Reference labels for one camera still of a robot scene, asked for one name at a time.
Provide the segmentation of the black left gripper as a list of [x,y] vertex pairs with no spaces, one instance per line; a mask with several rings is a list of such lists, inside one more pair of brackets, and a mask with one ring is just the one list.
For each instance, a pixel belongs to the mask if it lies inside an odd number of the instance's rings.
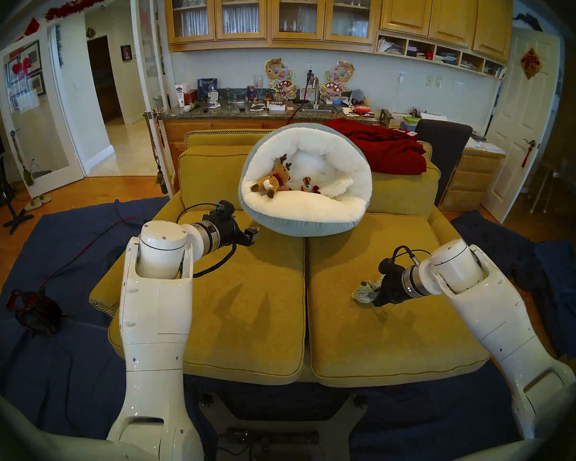
[[218,248],[233,244],[250,247],[258,237],[260,230],[258,227],[245,228],[243,231],[239,228],[233,216],[234,211],[235,208],[229,201],[219,201],[215,210],[212,211],[212,223],[218,233]]

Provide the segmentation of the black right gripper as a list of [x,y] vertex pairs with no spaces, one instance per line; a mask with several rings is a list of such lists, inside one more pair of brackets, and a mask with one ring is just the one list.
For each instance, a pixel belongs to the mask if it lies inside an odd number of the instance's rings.
[[406,270],[407,268],[398,265],[392,258],[386,258],[380,262],[378,271],[383,278],[380,288],[375,290],[377,295],[372,301],[374,307],[401,304],[411,298],[403,284],[403,275]]

